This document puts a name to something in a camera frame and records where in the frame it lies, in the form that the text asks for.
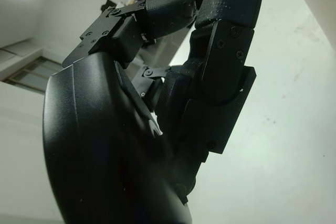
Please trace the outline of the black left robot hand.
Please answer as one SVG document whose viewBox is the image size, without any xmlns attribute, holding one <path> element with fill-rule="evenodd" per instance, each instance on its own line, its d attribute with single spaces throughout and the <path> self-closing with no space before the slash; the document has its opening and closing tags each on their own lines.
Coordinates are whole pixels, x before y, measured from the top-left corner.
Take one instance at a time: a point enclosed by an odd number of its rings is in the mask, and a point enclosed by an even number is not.
<svg viewBox="0 0 336 224">
<path fill-rule="evenodd" d="M 142 0 L 106 9 L 50 76 L 43 144 L 65 223 L 191 223 L 256 73 L 262 0 Z"/>
</svg>

